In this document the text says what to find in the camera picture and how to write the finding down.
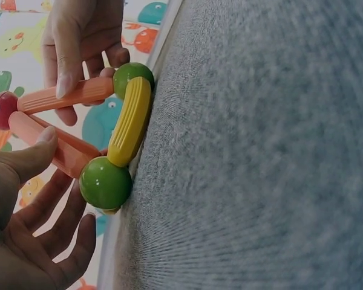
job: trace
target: magnetic toy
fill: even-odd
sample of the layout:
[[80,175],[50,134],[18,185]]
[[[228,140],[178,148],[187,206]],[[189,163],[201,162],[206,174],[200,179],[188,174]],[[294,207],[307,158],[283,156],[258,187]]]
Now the magnetic toy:
[[56,89],[48,88],[17,98],[12,92],[0,93],[0,130],[10,130],[32,146],[48,126],[34,114],[92,103],[116,94],[123,100],[122,110],[109,141],[108,153],[56,128],[58,146],[53,164],[74,179],[79,179],[83,198],[105,213],[116,212],[128,199],[132,178],[128,164],[136,156],[143,140],[152,104],[154,77],[145,65],[122,65],[113,78],[96,77],[79,82],[62,99]]

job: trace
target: gray carpet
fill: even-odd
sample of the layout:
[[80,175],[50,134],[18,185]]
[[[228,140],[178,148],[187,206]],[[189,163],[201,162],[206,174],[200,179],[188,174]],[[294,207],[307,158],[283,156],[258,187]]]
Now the gray carpet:
[[185,0],[116,289],[363,289],[363,0]]

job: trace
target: finger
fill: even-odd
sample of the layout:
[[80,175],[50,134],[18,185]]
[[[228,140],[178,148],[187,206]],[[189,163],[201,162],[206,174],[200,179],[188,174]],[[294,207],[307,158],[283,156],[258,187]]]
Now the finger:
[[129,50],[122,47],[121,43],[109,47],[105,52],[113,68],[119,68],[130,61]]
[[4,235],[4,243],[21,259],[41,269],[44,269],[46,264],[50,264],[50,257],[40,244],[35,243],[34,237],[29,234],[20,219],[13,216],[5,231],[10,234]]
[[71,185],[72,178],[57,170],[31,204],[17,215],[32,233],[48,221],[55,207]]
[[116,70],[114,68],[104,68],[99,74],[99,76],[112,78],[115,72]]
[[57,59],[56,97],[62,98],[82,78],[81,30],[71,16],[60,14],[53,22],[52,34]]
[[104,102],[104,100],[99,100],[99,101],[94,101],[92,103],[85,103],[83,104],[86,107],[90,107],[90,106],[98,106],[101,105]]
[[74,126],[77,123],[78,116],[73,106],[56,109],[55,113],[67,126]]
[[83,276],[96,248],[96,219],[92,214],[84,216],[79,224],[77,241],[69,257],[57,266],[63,273],[56,281],[58,289],[67,289]]
[[50,126],[40,134],[34,146],[19,151],[0,151],[0,163],[12,169],[13,176],[7,178],[17,179],[20,186],[42,173],[51,164],[56,147],[57,135],[55,128]]
[[50,88],[56,86],[58,80],[58,64],[56,62],[55,45],[43,45],[42,55],[44,87]]
[[70,191],[66,206],[52,229],[38,237],[51,259],[70,245],[85,207],[86,202],[80,194],[79,183],[76,181]]
[[98,77],[101,71],[104,69],[105,64],[101,54],[96,54],[92,58],[86,60],[86,66],[89,72],[90,78]]

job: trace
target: play mat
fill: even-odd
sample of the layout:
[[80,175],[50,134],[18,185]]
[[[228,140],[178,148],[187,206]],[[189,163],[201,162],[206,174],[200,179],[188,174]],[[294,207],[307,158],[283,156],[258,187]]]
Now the play mat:
[[[132,62],[146,63],[166,10],[166,3],[166,0],[125,0],[122,42],[123,46],[129,49]],[[28,92],[43,88],[39,43],[52,5],[52,0],[0,0],[0,92],[12,91],[21,98]],[[113,96],[99,106],[77,105],[75,109],[79,121],[73,127],[64,125],[53,111],[43,112],[38,116],[103,149],[108,145],[121,107],[122,102]],[[25,147],[25,143],[9,132],[0,131],[0,150],[11,151]],[[24,185],[19,192],[15,211],[33,200],[54,170],[55,167],[50,166],[44,173]],[[66,200],[67,195],[61,200],[49,222],[36,234],[51,228]],[[69,289],[95,289],[97,285],[103,235],[108,217],[88,205],[87,212],[89,211],[96,214],[96,251],[88,271]],[[56,260],[64,259],[72,247],[73,243],[56,257]]]

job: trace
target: curved yellow piece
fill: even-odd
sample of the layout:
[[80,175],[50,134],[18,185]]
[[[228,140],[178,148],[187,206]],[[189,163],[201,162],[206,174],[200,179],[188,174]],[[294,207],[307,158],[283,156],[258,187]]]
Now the curved yellow piece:
[[108,160],[118,167],[127,166],[136,156],[144,137],[151,107],[151,84],[143,77],[131,79],[113,135]]

